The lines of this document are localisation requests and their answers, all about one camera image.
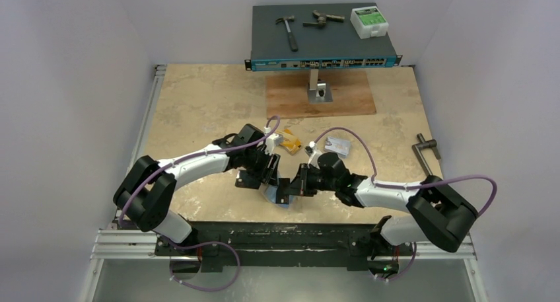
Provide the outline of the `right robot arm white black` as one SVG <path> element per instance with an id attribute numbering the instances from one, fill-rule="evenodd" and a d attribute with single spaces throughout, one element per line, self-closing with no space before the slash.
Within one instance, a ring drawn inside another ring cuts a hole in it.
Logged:
<path id="1" fill-rule="evenodd" d="M 407 217 L 389 218 L 371 235 L 372 248 L 386 254 L 396 245 L 429 241 L 446 252 L 456 252 L 479 212 L 463 196 L 437 176 L 401 183 L 372 180 L 352 173 L 335 153 L 324 153 L 316 164 L 300 165 L 292 179 L 280 178 L 276 195 L 313 197 L 333 192 L 343 204 L 356 208 L 386 208 Z"/>

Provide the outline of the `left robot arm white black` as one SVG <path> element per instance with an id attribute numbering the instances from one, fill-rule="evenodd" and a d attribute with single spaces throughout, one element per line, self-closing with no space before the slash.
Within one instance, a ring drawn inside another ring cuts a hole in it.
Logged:
<path id="1" fill-rule="evenodd" d="M 113 202 L 142 232 L 154 231 L 171 241 L 179 254 L 191 254 L 197 246 L 197 231 L 170 209 L 175 191 L 206 176 L 237 168 L 258 183 L 266 183 L 279 160 L 273 150 L 280 140 L 270 128 L 261 131 L 246 124 L 238 133 L 215 139 L 181 157 L 157 161 L 145 155 L 135 161 Z"/>

